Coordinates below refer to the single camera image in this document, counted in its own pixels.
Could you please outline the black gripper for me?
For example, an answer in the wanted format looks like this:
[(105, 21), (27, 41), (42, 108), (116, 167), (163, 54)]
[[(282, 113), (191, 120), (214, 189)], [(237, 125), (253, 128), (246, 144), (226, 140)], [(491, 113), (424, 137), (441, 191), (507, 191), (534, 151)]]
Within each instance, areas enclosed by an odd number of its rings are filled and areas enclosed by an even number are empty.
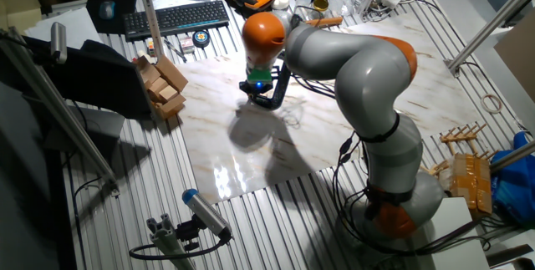
[(238, 84), (239, 89), (247, 96), (253, 97), (267, 93), (273, 89), (273, 81), (242, 81)]

